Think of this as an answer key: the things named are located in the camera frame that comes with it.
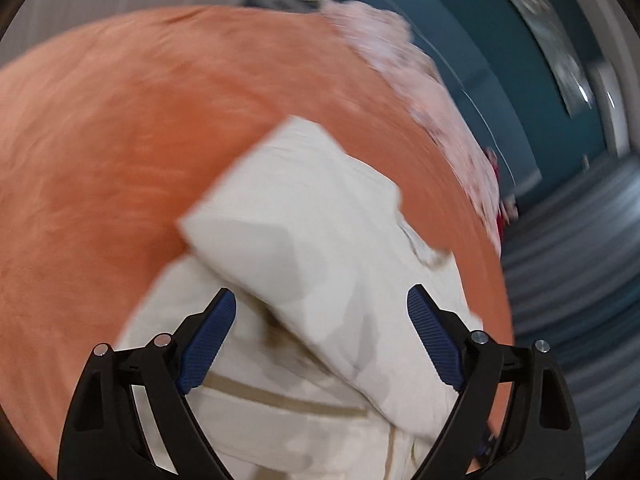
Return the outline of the cream quilted jacket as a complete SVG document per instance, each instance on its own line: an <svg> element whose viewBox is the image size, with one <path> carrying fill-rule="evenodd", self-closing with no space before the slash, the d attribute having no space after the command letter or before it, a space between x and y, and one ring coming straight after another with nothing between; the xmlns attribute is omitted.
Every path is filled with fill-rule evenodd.
<svg viewBox="0 0 640 480"><path fill-rule="evenodd" d="M428 247L397 185L292 117L179 221L119 337L139 347L219 289L235 320L190 408L238 479L407 479L456 402L407 312L422 285L471 330L454 256Z"/></svg>

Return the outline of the grey pleated curtain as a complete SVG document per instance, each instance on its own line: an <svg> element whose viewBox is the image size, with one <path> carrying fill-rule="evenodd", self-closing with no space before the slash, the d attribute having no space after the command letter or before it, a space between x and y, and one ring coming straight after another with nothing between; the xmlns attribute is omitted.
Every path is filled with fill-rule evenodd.
<svg viewBox="0 0 640 480"><path fill-rule="evenodd" d="M601 159L523 214L501 264L515 341L550 344L595 472L639 408L638 155Z"/></svg>

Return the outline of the orange plush bedspread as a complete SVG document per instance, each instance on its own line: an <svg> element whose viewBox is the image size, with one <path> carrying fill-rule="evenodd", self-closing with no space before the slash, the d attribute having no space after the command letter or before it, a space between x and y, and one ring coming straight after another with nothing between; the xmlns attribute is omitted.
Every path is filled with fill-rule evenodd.
<svg viewBox="0 0 640 480"><path fill-rule="evenodd" d="M320 126L454 256L511 342L500 252L439 148L320 12L156 9L66 32L1 72L1 406L49 474L82 368L188 251L179 221L288 118Z"/></svg>

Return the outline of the blue upholstered headboard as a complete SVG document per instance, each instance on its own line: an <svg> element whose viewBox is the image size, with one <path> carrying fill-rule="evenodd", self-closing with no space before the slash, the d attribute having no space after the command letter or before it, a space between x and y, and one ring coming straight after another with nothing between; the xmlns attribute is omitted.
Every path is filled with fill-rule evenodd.
<svg viewBox="0 0 640 480"><path fill-rule="evenodd" d="M525 129L486 55L454 14L440 0L355 1L407 22L412 43L435 62L477 144L497 155L500 196L531 191L541 172Z"/></svg>

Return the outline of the pink lace blanket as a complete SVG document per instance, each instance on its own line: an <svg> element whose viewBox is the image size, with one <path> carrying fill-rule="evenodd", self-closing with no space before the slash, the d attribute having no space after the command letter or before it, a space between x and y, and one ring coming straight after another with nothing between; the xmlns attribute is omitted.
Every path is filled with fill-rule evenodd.
<svg viewBox="0 0 640 480"><path fill-rule="evenodd" d="M323 0L320 14L349 47L376 70L431 137L454 172L496 252L499 185L494 166L477 143L433 60L411 42L408 22L367 3Z"/></svg>

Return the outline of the blue bedside table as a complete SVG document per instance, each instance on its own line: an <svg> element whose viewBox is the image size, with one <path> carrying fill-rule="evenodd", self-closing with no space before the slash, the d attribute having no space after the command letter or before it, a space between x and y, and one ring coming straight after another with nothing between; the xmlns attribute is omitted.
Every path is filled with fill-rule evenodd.
<svg viewBox="0 0 640 480"><path fill-rule="evenodd" d="M243 0L242 6L292 13L311 13L319 7L318 3L305 0Z"/></svg>

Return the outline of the framed wall picture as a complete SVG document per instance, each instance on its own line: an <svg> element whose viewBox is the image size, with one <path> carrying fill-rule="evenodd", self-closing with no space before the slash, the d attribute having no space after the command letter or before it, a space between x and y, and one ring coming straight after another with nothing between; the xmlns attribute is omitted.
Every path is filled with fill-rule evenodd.
<svg viewBox="0 0 640 480"><path fill-rule="evenodd" d="M572 40L549 0L510 0L534 36L570 117L591 110L594 96Z"/></svg>

